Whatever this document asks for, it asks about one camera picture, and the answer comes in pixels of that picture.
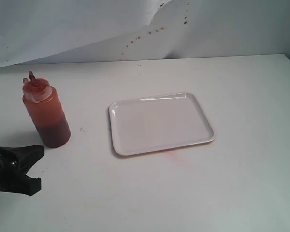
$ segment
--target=tray rim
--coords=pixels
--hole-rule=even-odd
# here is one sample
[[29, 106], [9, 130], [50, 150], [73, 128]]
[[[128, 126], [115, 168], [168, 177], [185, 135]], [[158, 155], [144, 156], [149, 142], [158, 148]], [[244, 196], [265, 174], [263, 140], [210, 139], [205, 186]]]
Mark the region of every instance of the tray rim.
[[[119, 102], [130, 102], [130, 101], [138, 101], [138, 100], [142, 100], [142, 99], [145, 99], [145, 98], [159, 98], [159, 97], [163, 97], [163, 96], [168, 96], [168, 95], [178, 95], [178, 94], [189, 94], [191, 95], [192, 97], [194, 97], [194, 99], [197, 101], [200, 109], [202, 110], [204, 116], [205, 116], [205, 119], [207, 120], [208, 122], [208, 125], [209, 127], [212, 129], [213, 131], [213, 136], [210, 137], [209, 139], [207, 140], [202, 140], [202, 141], [199, 141], [199, 142], [194, 142], [194, 143], [187, 143], [185, 145], [182, 145], [182, 146], [170, 146], [170, 147], [167, 147], [165, 149], [151, 149], [149, 151], [146, 151], [146, 152], [138, 152], [138, 153], [135, 153], [135, 152], [128, 152], [128, 153], [122, 153], [120, 152], [117, 147], [115, 146], [114, 144], [114, 131], [112, 130], [112, 124], [113, 124], [113, 121], [112, 121], [112, 117], [111, 117], [111, 107], [118, 104]], [[193, 145], [201, 145], [201, 144], [206, 144], [206, 143], [210, 143], [212, 141], [214, 141], [214, 139], [216, 138], [216, 131], [215, 129], [213, 128], [212, 126], [212, 123], [211, 121], [209, 120], [206, 112], [204, 111], [202, 105], [200, 104], [200, 102], [198, 101], [197, 97], [192, 94], [191, 92], [177, 92], [177, 93], [169, 93], [169, 94], [159, 94], [159, 95], [155, 95], [155, 96], [148, 96], [148, 97], [141, 97], [141, 98], [133, 98], [133, 99], [125, 99], [125, 100], [118, 100], [118, 101], [114, 101], [112, 102], [109, 107], [108, 107], [108, 112], [109, 112], [109, 120], [110, 120], [110, 126], [111, 126], [111, 134], [112, 134], [112, 144], [113, 144], [113, 149], [115, 150], [115, 152], [121, 156], [133, 156], [133, 155], [140, 155], [140, 154], [146, 154], [146, 153], [152, 153], [152, 152], [159, 152], [159, 151], [163, 151], [163, 150], [168, 150], [168, 149], [176, 149], [176, 148], [181, 148], [181, 147], [187, 147], [187, 146], [193, 146]]]

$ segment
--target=bottle cap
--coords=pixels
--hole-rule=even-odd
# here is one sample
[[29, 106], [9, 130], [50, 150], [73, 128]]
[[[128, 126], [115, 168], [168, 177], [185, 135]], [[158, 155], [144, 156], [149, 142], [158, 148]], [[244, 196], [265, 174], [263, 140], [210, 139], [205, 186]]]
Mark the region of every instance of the bottle cap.
[[49, 82], [42, 78], [35, 78], [32, 71], [29, 71], [29, 78], [23, 79], [23, 92], [27, 100], [39, 103], [52, 94], [52, 87]]

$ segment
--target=white tabletop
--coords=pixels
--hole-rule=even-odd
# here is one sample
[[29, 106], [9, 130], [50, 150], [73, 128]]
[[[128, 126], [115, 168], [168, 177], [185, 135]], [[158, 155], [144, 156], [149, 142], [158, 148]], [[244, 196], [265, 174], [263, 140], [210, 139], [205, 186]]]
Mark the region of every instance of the white tabletop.
[[[284, 55], [17, 65], [0, 69], [0, 146], [41, 144], [22, 103], [28, 70], [60, 96], [72, 136], [28, 172], [32, 197], [0, 192], [0, 232], [290, 231], [290, 61]], [[209, 144], [122, 158], [108, 106], [191, 92]]]

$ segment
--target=white tray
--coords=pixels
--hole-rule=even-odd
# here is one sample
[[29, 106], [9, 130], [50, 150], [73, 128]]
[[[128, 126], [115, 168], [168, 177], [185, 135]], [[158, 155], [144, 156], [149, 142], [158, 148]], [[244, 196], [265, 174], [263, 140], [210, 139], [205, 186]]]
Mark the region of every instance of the white tray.
[[123, 156], [211, 142], [215, 132], [196, 98], [176, 93], [109, 107], [114, 150]]

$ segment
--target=red sauce bottle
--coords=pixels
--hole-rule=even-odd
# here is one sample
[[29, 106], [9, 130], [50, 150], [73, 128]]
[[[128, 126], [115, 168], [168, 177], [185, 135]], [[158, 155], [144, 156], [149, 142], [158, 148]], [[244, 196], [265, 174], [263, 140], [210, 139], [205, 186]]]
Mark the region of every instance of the red sauce bottle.
[[54, 87], [45, 79], [36, 79], [29, 71], [23, 79], [23, 102], [45, 146], [64, 145], [71, 132]]

